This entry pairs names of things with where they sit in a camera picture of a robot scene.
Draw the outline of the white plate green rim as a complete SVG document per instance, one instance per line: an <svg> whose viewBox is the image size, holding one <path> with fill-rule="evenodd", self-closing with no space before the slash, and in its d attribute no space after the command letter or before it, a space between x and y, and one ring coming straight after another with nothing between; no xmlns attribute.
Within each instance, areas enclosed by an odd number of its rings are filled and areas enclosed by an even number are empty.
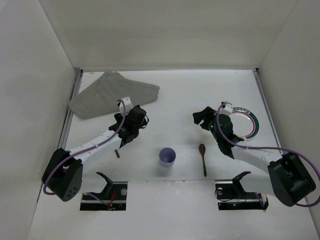
<svg viewBox="0 0 320 240"><path fill-rule="evenodd" d="M243 107L233 107L229 115L235 134L245 140L253 139L260 130L260 123L256 115Z"/></svg>

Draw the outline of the brown wooden spoon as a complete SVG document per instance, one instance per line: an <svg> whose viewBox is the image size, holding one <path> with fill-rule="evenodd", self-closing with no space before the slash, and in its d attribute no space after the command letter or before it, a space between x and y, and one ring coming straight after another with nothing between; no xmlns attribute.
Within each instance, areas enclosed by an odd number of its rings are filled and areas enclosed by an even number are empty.
<svg viewBox="0 0 320 240"><path fill-rule="evenodd" d="M200 155L202 157L202 164L203 164L203 174L206 177L207 176L207 168L206 168L206 163L205 163L205 153L206 153L206 146L201 143L198 147L198 150L200 152Z"/></svg>

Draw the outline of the grey cloth placemat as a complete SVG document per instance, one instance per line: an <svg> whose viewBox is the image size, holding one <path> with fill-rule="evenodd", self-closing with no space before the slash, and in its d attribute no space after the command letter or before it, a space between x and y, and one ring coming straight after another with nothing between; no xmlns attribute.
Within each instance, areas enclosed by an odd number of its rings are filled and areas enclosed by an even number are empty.
<svg viewBox="0 0 320 240"><path fill-rule="evenodd" d="M145 105L158 99L160 87L127 79L118 72L106 71L69 101L70 110L80 119L91 119L117 113L117 101L129 97L131 103Z"/></svg>

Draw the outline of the brown wooden fork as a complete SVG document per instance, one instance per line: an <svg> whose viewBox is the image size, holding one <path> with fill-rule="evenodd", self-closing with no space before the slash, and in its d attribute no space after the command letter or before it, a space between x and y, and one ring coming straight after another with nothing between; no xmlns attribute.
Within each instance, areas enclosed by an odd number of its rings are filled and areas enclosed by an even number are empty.
<svg viewBox="0 0 320 240"><path fill-rule="evenodd" d="M116 157L119 159L120 158L120 154L119 154L118 150L115 149L114 151L115 151Z"/></svg>

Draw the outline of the lilac plastic cup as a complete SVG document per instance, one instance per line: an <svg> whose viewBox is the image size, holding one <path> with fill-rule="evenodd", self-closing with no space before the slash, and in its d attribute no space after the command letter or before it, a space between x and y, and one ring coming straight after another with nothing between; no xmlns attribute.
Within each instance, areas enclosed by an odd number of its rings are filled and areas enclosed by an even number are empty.
<svg viewBox="0 0 320 240"><path fill-rule="evenodd" d="M163 148L159 152L159 162L165 168L170 168L176 160L176 152L170 148Z"/></svg>

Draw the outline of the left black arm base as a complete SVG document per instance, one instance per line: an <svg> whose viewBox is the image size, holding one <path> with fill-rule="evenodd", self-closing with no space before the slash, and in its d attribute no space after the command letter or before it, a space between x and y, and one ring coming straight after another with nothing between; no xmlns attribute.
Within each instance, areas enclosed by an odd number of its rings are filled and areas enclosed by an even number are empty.
<svg viewBox="0 0 320 240"><path fill-rule="evenodd" d="M128 182L113 181L102 172L96 178L83 178L80 211L125 211Z"/></svg>

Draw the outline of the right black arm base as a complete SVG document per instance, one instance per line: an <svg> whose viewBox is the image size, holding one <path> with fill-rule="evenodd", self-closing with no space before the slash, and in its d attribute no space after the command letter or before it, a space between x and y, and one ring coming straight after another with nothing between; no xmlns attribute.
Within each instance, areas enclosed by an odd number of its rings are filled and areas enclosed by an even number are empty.
<svg viewBox="0 0 320 240"><path fill-rule="evenodd" d="M233 179L215 182L214 195L219 211L260 210L265 211L269 206L267 196L257 192L244 190L240 180L250 171L244 171Z"/></svg>

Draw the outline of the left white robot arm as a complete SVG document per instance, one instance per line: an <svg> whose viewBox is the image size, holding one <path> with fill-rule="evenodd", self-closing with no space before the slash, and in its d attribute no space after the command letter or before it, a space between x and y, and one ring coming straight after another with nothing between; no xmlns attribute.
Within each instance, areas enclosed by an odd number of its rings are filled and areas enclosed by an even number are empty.
<svg viewBox="0 0 320 240"><path fill-rule="evenodd" d="M116 123L95 139L73 149L60 147L53 152L41 178L45 195L55 195L63 202L71 200L81 190L85 165L132 142L149 123L147 112L139 105L124 115L116 113L114 118Z"/></svg>

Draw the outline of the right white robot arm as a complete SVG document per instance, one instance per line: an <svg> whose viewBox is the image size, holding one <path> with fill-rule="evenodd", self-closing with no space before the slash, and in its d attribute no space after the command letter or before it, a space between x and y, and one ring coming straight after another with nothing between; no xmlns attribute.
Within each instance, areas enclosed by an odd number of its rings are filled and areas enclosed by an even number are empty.
<svg viewBox="0 0 320 240"><path fill-rule="evenodd" d="M281 147L250 146L244 138L233 131L230 118L232 105L223 102L218 110L206 107L192 114L193 121L202 129L211 132L219 150L227 157L245 162L263 172L265 180L240 181L248 192L275 196L287 207L300 206L300 200L316 190L316 183L303 164L314 164L303 154Z"/></svg>

